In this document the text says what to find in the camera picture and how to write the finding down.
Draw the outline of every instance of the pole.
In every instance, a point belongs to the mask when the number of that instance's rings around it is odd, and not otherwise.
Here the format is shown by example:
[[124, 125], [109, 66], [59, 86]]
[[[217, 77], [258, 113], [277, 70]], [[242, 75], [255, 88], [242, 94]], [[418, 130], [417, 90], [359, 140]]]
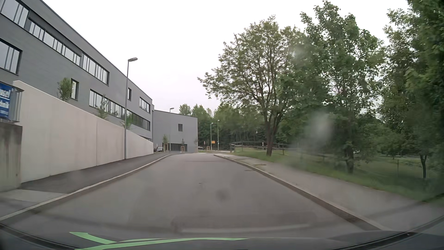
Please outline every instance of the pole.
[[171, 153], [171, 123], [170, 123], [170, 139], [169, 139], [169, 145], [168, 148], [170, 149], [170, 153]]
[[130, 61], [127, 66], [127, 85], [125, 88], [125, 132], [124, 132], [124, 159], [127, 158], [127, 103], [128, 103], [128, 71], [130, 70]]
[[210, 151], [213, 151], [213, 141], [211, 139], [211, 124], [210, 124]]
[[218, 151], [219, 151], [219, 120], [218, 120]]

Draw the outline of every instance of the grass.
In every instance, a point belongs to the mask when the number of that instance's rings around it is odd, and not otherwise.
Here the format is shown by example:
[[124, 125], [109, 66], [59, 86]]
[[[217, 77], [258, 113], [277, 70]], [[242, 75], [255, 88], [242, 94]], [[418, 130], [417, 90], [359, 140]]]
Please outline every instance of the grass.
[[[240, 151], [236, 149], [233, 153], [238, 156], [257, 158], [264, 161], [288, 164], [295, 168], [317, 173], [359, 185], [384, 190], [406, 196], [415, 200], [423, 201], [443, 192], [437, 189], [437, 174], [427, 169], [428, 178], [422, 178], [422, 168], [419, 159], [398, 159], [378, 156], [369, 163], [357, 161], [353, 174], [345, 170], [344, 161], [336, 161], [333, 157], [314, 156], [305, 153], [285, 152], [275, 150], [271, 157], [266, 156], [265, 151], [248, 149]], [[444, 199], [433, 202], [444, 205]]]

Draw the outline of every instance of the windshield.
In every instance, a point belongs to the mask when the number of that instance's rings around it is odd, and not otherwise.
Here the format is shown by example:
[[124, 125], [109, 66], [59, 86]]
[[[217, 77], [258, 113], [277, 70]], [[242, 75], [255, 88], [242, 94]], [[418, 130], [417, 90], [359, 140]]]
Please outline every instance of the windshield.
[[442, 0], [0, 0], [0, 24], [2, 250], [444, 247]]

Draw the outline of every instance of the gray building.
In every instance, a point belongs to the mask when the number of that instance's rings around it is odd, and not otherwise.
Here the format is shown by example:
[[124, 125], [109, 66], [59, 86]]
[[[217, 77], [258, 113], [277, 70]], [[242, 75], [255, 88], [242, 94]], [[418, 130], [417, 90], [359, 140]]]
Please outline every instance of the gray building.
[[[20, 80], [57, 97], [65, 77], [73, 86], [70, 104], [97, 114], [106, 96], [108, 121], [121, 125], [126, 75], [43, 1], [0, 0], [0, 81]], [[131, 131], [152, 140], [152, 99], [132, 81], [128, 88]]]
[[163, 145], [163, 137], [168, 138], [172, 151], [196, 153], [197, 118], [160, 110], [153, 111], [153, 143], [154, 147]]

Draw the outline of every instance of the road sign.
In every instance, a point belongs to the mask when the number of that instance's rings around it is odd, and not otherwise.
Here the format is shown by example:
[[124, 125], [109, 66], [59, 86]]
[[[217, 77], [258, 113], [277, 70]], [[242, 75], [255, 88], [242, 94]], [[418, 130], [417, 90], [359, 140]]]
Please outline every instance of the road sign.
[[9, 120], [12, 87], [0, 82], [0, 118]]

